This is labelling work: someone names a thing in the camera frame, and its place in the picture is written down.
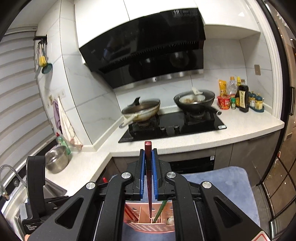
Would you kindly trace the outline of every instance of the faucet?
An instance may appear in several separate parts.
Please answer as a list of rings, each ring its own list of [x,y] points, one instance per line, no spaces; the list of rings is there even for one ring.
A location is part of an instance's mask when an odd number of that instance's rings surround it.
[[[26,183],[24,182],[24,180],[20,177],[20,175],[17,173],[17,171],[10,165],[4,164],[0,167],[0,192],[1,192],[1,196],[4,198],[5,201],[9,200],[9,195],[7,193],[7,191],[5,190],[3,184],[1,183],[1,172],[4,168],[8,168],[10,170],[12,170],[15,175],[17,176],[17,178],[24,184],[25,187],[27,187]]]

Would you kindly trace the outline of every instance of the pan handle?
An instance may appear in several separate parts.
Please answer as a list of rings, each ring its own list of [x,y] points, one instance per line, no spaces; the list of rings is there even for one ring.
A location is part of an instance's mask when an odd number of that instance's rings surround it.
[[[139,99],[140,99],[140,98],[141,98],[141,97],[137,97],[137,98],[135,98],[134,102],[133,102],[132,104],[128,105],[128,106],[140,105],[140,102],[139,102]]]
[[[119,125],[119,128],[122,129],[125,127],[128,123],[132,122],[134,118],[138,117],[138,114],[131,115],[129,118],[124,119],[121,125]]]
[[[216,115],[221,115],[221,114],[222,114],[222,112],[221,112],[221,111],[217,110],[217,109],[216,109],[216,108],[214,108],[214,107],[211,107],[211,106],[206,106],[206,108],[207,108],[207,110],[209,110],[210,112],[213,112],[213,113],[215,113]]]

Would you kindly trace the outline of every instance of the blue gripper pad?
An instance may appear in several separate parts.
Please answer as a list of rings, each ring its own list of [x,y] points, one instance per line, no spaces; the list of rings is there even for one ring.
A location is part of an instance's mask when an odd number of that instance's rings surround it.
[[[140,176],[140,197],[143,198],[144,194],[144,171],[145,171],[145,151],[143,151],[143,158],[141,163],[141,176]]]
[[[158,199],[158,186],[157,186],[157,173],[156,173],[154,150],[152,150],[152,176],[153,176],[154,198],[157,200]]]

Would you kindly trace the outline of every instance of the yellow package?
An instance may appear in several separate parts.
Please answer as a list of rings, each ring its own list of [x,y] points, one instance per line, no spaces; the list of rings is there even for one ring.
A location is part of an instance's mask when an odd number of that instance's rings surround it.
[[[226,81],[219,80],[220,96],[226,95]]]

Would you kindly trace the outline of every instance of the stove knob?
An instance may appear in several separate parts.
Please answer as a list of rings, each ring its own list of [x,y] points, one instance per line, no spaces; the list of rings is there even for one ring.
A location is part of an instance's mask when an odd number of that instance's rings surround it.
[[[161,132],[166,132],[165,126],[160,127]]]
[[[178,131],[180,129],[179,125],[174,126],[174,131]]]

